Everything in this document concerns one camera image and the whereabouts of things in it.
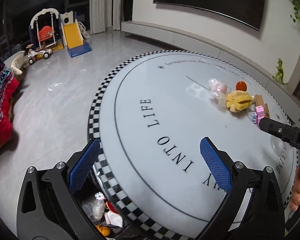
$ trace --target checkered table edge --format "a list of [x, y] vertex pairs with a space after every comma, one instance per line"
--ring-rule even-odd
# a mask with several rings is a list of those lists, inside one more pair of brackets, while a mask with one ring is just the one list
[[110, 201], [123, 213], [124, 217], [130, 220], [133, 225], [142, 228], [147, 235], [155, 236], [161, 240], [193, 240], [190, 237], [180, 235], [173, 232], [159, 223], [155, 222], [138, 208], [133, 201], [128, 197], [125, 191], [120, 187], [118, 181], [114, 177], [110, 166], [106, 160], [106, 156], [101, 151], [98, 156], [98, 161], [95, 163], [99, 175], [98, 177], [102, 181], [103, 187], [108, 192]]
[[[183, 53], [191, 53], [191, 54], [202, 55], [202, 56], [205, 56], [205, 57], [208, 57], [208, 58], [213, 58], [215, 60], [218, 60], [220, 62], [226, 63], [228, 65], [231, 65], [232, 67], [234, 67], [234, 68], [238, 69], [239, 71], [245, 73], [247, 76], [249, 76], [250, 78], [252, 78], [255, 82], [257, 82], [260, 86], [262, 86], [269, 93], [269, 95], [276, 101], [276, 103], [278, 104], [278, 106], [282, 110], [282, 113], [286, 116], [288, 124], [289, 125], [291, 124], [289, 117], [287, 116], [287, 114], [285, 113], [285, 111], [282, 109], [282, 107], [279, 104], [279, 102], [272, 96], [272, 94], [258, 80], [256, 80], [251, 75], [249, 75], [245, 71], [241, 70], [237, 66], [232, 65], [232, 64], [230, 64], [230, 63], [228, 63], [228, 62], [226, 62], [224, 60], [218, 59], [216, 57], [212, 57], [212, 56], [205, 55], [205, 54], [198, 53], [198, 52], [191, 52], [191, 51], [187, 51], [187, 50], [160, 50], [160, 51], [154, 51], [154, 52], [144, 53], [144, 54], [141, 54], [139, 56], [136, 56], [136, 57], [133, 57], [131, 59], [126, 60], [125, 62], [123, 62], [119, 66], [117, 66], [113, 71], [111, 71], [109, 73], [109, 75], [104, 79], [104, 81], [101, 83], [100, 87], [98, 88], [98, 91], [95, 94], [95, 98], [94, 98], [94, 100], [92, 102], [92, 105], [91, 105], [90, 114], [89, 114], [89, 121], [88, 121], [88, 140], [90, 140], [91, 138], [96, 138], [96, 139], [98, 139], [100, 141], [100, 143], [102, 143], [101, 139], [100, 139], [100, 133], [99, 133], [99, 111], [100, 111], [100, 105], [101, 105], [102, 97], [103, 97], [103, 95], [105, 93], [105, 90], [108, 87], [110, 81], [114, 78], [114, 76], [121, 69], [123, 69], [126, 65], [130, 64], [131, 62], [133, 62], [135, 60], [138, 60], [138, 59], [146, 57], [146, 56], [150, 56], [150, 55], [154, 55], [154, 54], [159, 54], [159, 53], [167, 53], [167, 52], [183, 52]], [[291, 196], [292, 196], [292, 191], [290, 191], [290, 193], [289, 193], [286, 201], [284, 202], [284, 205], [283, 205], [284, 208], [286, 208], [288, 206], [288, 204], [290, 202], [290, 199], [291, 199]], [[164, 239], [163, 237], [165, 237], [165, 235], [163, 235], [163, 237], [161, 237], [161, 238], [160, 238], [160, 235], [159, 235], [159, 237], [158, 237], [158, 235], [155, 235], [155, 236], [157, 238], [159, 238], [159, 239]]]

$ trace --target gray marble floor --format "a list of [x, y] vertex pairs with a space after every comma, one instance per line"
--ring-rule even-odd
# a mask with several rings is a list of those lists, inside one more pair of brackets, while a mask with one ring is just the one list
[[83, 149], [93, 97], [117, 65], [139, 54], [173, 49], [120, 31], [95, 34], [89, 42], [92, 52], [70, 58], [64, 49], [29, 66], [19, 88], [14, 139], [0, 150], [0, 217], [15, 234], [26, 169], [50, 169]]

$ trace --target finger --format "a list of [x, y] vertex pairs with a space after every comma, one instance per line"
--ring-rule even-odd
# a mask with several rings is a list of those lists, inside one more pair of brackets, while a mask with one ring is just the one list
[[297, 193], [300, 193], [300, 179], [295, 179], [294, 185], [293, 185], [293, 190]]
[[300, 165], [297, 167], [296, 170], [296, 178], [300, 178]]
[[298, 207], [299, 207], [299, 206], [296, 205], [295, 203], [290, 202], [290, 209], [291, 209], [292, 211], [296, 212], [297, 209], [298, 209]]
[[300, 193], [292, 194], [291, 202], [295, 203], [296, 205], [300, 205]]

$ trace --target white tabletop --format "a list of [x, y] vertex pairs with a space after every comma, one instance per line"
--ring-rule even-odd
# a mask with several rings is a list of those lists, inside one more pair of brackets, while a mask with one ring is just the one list
[[[233, 114], [220, 109], [207, 91], [219, 79], [235, 90], [245, 81], [250, 95], [263, 96], [272, 119], [289, 123], [272, 95], [238, 68], [209, 56], [161, 51], [135, 57], [116, 68], [92, 104], [89, 136], [101, 139], [104, 154], [96, 172], [116, 207], [148, 235], [195, 238], [222, 202], [200, 155], [209, 137], [219, 150], [248, 168], [273, 167], [285, 205], [290, 199], [297, 152], [282, 158], [270, 135], [251, 121], [253, 108]], [[247, 190], [232, 228], [239, 226], [251, 193]]]

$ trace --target blue gripper pad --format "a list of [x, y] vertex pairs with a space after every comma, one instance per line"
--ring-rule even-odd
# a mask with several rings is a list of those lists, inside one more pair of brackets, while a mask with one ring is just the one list
[[81, 189], [99, 154], [100, 142], [94, 140], [69, 174], [71, 193]]
[[200, 153], [214, 179], [216, 180], [219, 188], [223, 189], [225, 192], [227, 192], [227, 194], [229, 194], [232, 188], [230, 171], [220, 159], [215, 149], [205, 138], [203, 138], [200, 142]]

